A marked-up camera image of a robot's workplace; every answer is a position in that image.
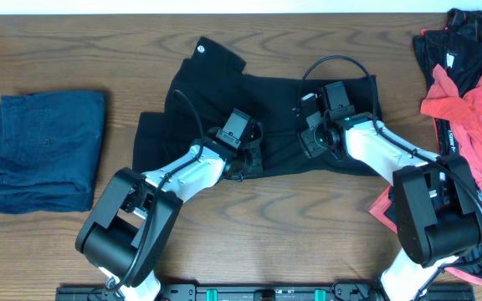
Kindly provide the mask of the black t-shirt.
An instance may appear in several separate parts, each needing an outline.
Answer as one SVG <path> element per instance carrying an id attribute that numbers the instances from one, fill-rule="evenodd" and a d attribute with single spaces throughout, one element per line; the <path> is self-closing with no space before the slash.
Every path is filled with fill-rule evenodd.
<path id="1" fill-rule="evenodd" d="M 182 61 L 172 80 L 163 112 L 141 113 L 133 170 L 154 171 L 185 155 L 201 132 L 224 126 L 238 109 L 263 125 L 263 177 L 307 171 L 373 175 L 360 161 L 339 161 L 329 152 L 310 159 L 301 148 L 297 135 L 305 118 L 294 111 L 297 95 L 321 88 L 327 80 L 258 77 L 246 74 L 245 65 L 236 53 L 200 38 L 192 57 Z"/>

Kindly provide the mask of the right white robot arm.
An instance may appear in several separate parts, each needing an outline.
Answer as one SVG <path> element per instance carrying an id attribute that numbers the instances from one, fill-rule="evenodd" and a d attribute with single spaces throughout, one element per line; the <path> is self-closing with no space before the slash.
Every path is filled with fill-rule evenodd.
<path id="1" fill-rule="evenodd" d="M 418 300 L 447 268 L 482 263 L 482 201 L 462 156 L 417 148 L 375 111 L 358 114 L 346 96 L 309 93 L 298 111 L 308 124 L 300 140 L 315 146 L 310 157 L 328 151 L 358 160 L 392 188 L 402 248 L 370 288 L 371 300 Z"/>

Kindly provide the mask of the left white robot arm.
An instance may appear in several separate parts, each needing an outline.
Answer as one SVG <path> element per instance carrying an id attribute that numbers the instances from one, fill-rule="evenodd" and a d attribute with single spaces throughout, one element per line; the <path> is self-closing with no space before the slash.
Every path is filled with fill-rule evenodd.
<path id="1" fill-rule="evenodd" d="M 182 205 L 222 179 L 260 168 L 263 127 L 229 121 L 203 132 L 188 152 L 154 171 L 118 170 L 76 238 L 75 248 L 107 277 L 91 296 L 153 300 L 160 283 L 154 270 Z"/>

